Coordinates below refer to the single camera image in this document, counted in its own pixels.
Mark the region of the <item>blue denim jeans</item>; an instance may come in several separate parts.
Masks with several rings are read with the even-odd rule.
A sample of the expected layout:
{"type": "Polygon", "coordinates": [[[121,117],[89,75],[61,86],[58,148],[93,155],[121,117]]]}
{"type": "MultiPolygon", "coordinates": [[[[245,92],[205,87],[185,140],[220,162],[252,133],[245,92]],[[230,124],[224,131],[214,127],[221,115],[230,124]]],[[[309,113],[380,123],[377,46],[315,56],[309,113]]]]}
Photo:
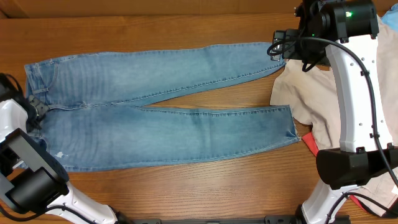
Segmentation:
{"type": "Polygon", "coordinates": [[[157,103],[266,77],[269,44],[99,52],[27,64],[26,94],[48,106],[37,141],[69,172],[234,159],[299,140],[287,105],[205,110],[157,103]]]}

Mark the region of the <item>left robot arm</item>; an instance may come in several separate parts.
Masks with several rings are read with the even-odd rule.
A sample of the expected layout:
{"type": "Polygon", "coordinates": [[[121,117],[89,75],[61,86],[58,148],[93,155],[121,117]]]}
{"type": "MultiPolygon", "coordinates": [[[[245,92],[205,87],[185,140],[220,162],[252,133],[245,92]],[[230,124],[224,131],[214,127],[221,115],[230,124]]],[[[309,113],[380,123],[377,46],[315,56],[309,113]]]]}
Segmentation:
{"type": "Polygon", "coordinates": [[[59,161],[28,135],[40,129],[48,109],[34,96],[26,98],[12,75],[1,74],[1,201],[19,216],[1,213],[16,222],[48,214],[72,223],[131,223],[76,189],[59,161]]]}

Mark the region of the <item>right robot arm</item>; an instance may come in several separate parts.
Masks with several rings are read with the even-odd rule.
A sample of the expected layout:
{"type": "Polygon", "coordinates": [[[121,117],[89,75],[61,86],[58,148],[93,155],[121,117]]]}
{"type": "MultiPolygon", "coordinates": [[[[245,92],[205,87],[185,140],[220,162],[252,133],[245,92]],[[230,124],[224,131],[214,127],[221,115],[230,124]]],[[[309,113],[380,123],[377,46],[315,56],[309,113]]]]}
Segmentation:
{"type": "Polygon", "coordinates": [[[372,178],[397,167],[397,147],[384,121],[376,52],[379,26],[371,1],[304,0],[297,29],[277,30],[272,60],[298,59],[307,72],[329,65],[340,109],[340,145],[316,156],[320,180],[293,215],[268,215],[265,223],[349,223],[338,210],[372,178]]]}

